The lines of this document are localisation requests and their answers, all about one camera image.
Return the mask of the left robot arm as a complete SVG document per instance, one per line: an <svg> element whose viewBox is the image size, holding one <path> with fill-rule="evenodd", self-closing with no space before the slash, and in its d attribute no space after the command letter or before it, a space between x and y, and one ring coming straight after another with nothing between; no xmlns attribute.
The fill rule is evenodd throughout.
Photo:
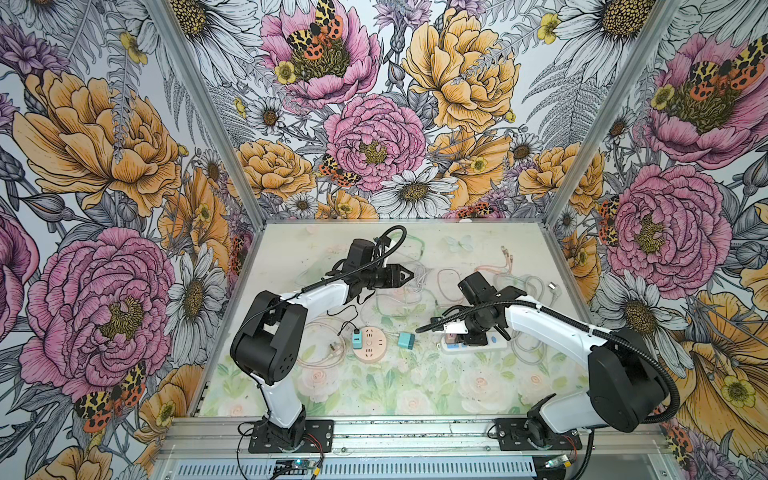
<svg viewBox="0 0 768 480"><path fill-rule="evenodd" d="M333 431L334 423L308 425L306 407L289 379L307 323L347 305L364 290L398 289L414 277L400 264L359 267L335 273L296 292L264 290L255 296L230 345L231 359L257 382L267 407L266 414L253 427L251 453L328 448L320 438Z"/></svg>

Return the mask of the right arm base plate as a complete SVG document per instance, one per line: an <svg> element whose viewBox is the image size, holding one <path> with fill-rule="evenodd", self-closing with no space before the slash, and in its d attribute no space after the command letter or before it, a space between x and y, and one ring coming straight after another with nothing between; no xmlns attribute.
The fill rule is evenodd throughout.
<svg viewBox="0 0 768 480"><path fill-rule="evenodd" d="M582 448L576 430L557 434L538 420L524 417L496 418L486 435L497 441L501 451L578 451Z"/></svg>

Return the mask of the teal charger with black cable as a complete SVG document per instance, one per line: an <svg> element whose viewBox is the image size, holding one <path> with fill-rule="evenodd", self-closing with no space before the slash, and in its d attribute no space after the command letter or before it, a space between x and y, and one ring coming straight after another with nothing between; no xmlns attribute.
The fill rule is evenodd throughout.
<svg viewBox="0 0 768 480"><path fill-rule="evenodd" d="M363 336L359 329L355 329L352 334L352 348L360 350L363 348Z"/></svg>

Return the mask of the teal charger with white cable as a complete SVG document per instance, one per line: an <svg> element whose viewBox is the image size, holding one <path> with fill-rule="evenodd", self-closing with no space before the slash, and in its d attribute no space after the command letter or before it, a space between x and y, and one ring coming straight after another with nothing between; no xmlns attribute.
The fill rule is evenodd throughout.
<svg viewBox="0 0 768 480"><path fill-rule="evenodd" d="M400 332L397 338L397 345L401 349L412 350L415 346L415 335L409 332Z"/></svg>

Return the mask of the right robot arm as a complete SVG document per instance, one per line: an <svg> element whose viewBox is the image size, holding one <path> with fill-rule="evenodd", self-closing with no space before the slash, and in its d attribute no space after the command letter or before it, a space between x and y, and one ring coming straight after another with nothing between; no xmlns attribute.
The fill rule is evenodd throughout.
<svg viewBox="0 0 768 480"><path fill-rule="evenodd" d="M681 405L671 374L631 329L610 330L583 323L543 305L524 290L501 290L474 272L458 283L465 304L446 318L463 325L476 343L495 331L529 335L579 363L588 387L581 393L551 394L527 413L522 431L536 449L578 429L612 428L631 433L641 424L671 420Z"/></svg>

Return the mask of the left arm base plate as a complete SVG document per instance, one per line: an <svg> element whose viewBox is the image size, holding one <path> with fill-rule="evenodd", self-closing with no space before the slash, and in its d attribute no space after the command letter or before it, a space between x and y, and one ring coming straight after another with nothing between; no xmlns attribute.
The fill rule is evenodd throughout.
<svg viewBox="0 0 768 480"><path fill-rule="evenodd" d="M250 434L251 454L330 453L335 422L327 419L299 420L291 428L271 422L259 423Z"/></svg>

